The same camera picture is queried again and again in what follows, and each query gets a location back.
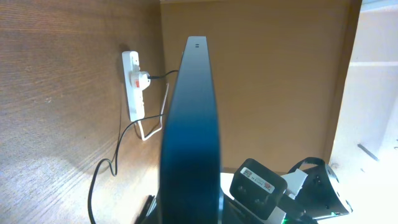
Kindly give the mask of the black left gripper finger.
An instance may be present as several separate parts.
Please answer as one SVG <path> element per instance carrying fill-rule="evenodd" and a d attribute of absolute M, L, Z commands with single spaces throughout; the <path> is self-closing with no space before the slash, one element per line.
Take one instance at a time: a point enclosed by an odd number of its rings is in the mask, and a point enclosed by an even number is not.
<path fill-rule="evenodd" d="M 139 216 L 136 218 L 134 224 L 142 224 L 144 220 L 150 216 L 157 206 L 156 196 L 148 195 Z"/>

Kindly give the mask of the blue Samsung Galaxy smartphone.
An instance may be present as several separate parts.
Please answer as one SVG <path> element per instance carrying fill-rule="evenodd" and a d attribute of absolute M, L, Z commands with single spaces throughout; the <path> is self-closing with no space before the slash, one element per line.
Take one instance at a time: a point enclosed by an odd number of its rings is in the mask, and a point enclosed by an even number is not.
<path fill-rule="evenodd" d="M 205 36 L 187 39 L 160 157 L 161 223 L 220 223 L 218 112 Z"/>

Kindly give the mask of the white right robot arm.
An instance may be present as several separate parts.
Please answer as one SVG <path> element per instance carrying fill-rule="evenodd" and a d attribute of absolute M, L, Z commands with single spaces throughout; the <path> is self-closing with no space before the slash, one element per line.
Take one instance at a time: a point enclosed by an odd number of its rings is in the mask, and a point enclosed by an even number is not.
<path fill-rule="evenodd" d="M 352 206 L 323 159 L 307 157 L 285 175 L 246 159 L 224 195 L 223 223 L 318 223 L 349 215 Z"/>

